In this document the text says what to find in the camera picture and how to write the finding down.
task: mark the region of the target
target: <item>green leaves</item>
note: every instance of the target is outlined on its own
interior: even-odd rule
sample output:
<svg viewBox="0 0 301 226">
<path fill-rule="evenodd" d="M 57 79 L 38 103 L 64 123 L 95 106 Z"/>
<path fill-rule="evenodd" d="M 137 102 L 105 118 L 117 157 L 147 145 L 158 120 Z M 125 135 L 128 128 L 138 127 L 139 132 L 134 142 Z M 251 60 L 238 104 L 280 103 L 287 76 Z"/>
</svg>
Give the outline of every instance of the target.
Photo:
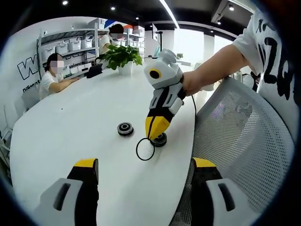
<svg viewBox="0 0 301 226">
<path fill-rule="evenodd" d="M 131 46 L 109 46 L 109 51 L 100 55 L 97 59 L 108 60 L 108 68 L 116 70 L 117 66 L 124 67 L 129 61 L 134 61 L 136 65 L 142 65 L 142 58 L 137 48 Z"/>
</svg>

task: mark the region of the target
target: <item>white pot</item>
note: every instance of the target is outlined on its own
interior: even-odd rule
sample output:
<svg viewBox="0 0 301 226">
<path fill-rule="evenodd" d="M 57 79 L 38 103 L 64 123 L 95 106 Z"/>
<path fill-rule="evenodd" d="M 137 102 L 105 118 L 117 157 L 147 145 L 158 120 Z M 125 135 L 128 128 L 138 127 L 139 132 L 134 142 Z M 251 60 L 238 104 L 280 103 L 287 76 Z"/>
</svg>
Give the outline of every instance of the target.
<svg viewBox="0 0 301 226">
<path fill-rule="evenodd" d="M 133 69 L 133 62 L 130 61 L 124 67 L 118 67 L 118 71 L 120 75 L 131 75 Z"/>
</svg>

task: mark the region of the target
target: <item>black ring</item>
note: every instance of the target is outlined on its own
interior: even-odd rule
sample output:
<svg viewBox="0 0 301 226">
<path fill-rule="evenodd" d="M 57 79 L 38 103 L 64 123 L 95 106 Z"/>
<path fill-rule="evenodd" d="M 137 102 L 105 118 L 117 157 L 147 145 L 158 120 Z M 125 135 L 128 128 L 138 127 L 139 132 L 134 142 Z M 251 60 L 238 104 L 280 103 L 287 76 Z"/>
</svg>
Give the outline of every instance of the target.
<svg viewBox="0 0 301 226">
<path fill-rule="evenodd" d="M 148 159 L 142 159 L 142 158 L 140 158 L 140 156 L 139 156 L 139 154 L 138 154 L 138 146 L 139 146 L 139 144 L 141 143 L 141 141 L 143 141 L 143 140 L 149 140 L 150 143 L 151 143 L 151 145 L 153 146 L 153 152 L 152 152 L 152 155 L 151 155 L 150 158 L 148 158 Z M 153 142 L 152 142 L 151 139 L 145 137 L 145 138 L 141 139 L 141 140 L 137 143 L 137 146 L 136 146 L 136 155 L 137 155 L 137 157 L 138 157 L 140 160 L 142 160 L 142 161 L 148 161 L 148 160 L 150 160 L 150 159 L 154 156 L 154 154 L 155 154 L 155 146 L 154 146 L 154 144 L 153 144 Z"/>
<path fill-rule="evenodd" d="M 123 122 L 117 126 L 117 132 L 122 137 L 129 137 L 133 134 L 134 128 L 133 126 L 128 122 Z"/>
</svg>

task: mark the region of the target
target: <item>person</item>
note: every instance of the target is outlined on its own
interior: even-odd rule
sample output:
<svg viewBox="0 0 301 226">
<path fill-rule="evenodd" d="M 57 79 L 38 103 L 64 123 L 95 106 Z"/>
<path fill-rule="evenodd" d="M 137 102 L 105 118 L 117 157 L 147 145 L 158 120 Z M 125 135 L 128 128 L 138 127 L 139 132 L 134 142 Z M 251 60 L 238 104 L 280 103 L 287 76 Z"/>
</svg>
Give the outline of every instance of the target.
<svg viewBox="0 0 301 226">
<path fill-rule="evenodd" d="M 68 87 L 79 78 L 65 80 L 61 71 L 64 67 L 63 57 L 53 53 L 48 57 L 45 67 L 45 74 L 40 83 L 40 99 L 44 99 L 51 93 L 58 93 Z"/>
<path fill-rule="evenodd" d="M 123 32 L 124 29 L 121 24 L 115 24 L 110 27 L 109 32 L 105 34 L 100 41 L 99 54 L 106 53 L 110 45 L 116 45 L 116 41 L 123 37 Z"/>
<path fill-rule="evenodd" d="M 196 70 L 183 73 L 183 87 L 188 96 L 203 86 L 215 83 L 249 66 L 261 74 L 257 93 L 277 111 L 294 142 L 298 135 L 298 118 L 301 105 L 300 84 L 295 79 L 288 53 L 273 25 L 259 10 L 251 16 L 243 33 L 225 46 Z"/>
</svg>

